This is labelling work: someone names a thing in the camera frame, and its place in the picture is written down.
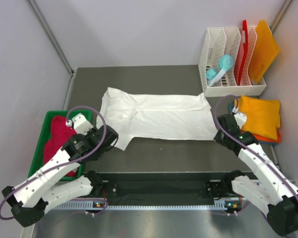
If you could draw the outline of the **white t-shirt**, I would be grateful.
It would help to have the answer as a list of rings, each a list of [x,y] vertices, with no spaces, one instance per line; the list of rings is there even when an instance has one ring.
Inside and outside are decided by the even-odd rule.
[[[119,135],[116,148],[133,138],[212,141],[217,129],[203,93],[192,95],[129,94],[107,88],[100,113]]]

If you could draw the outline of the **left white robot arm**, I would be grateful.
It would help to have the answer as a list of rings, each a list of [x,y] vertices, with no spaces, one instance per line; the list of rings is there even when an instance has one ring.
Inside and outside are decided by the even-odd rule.
[[[2,190],[13,219],[22,227],[28,227],[63,203],[82,196],[99,196],[103,192],[103,181],[94,171],[63,185],[56,184],[84,162],[101,159],[118,138],[118,133],[108,125],[99,129],[93,127],[86,134],[73,134],[27,181]]]

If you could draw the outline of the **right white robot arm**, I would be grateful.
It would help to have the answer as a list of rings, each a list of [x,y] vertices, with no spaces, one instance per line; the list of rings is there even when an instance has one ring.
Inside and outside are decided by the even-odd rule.
[[[227,196],[241,195],[266,217],[270,227],[280,236],[298,231],[298,187],[289,181],[268,158],[258,140],[248,131],[242,132],[237,114],[216,118],[218,132],[214,141],[232,151],[260,181],[253,182],[236,170],[222,179],[222,191]]]

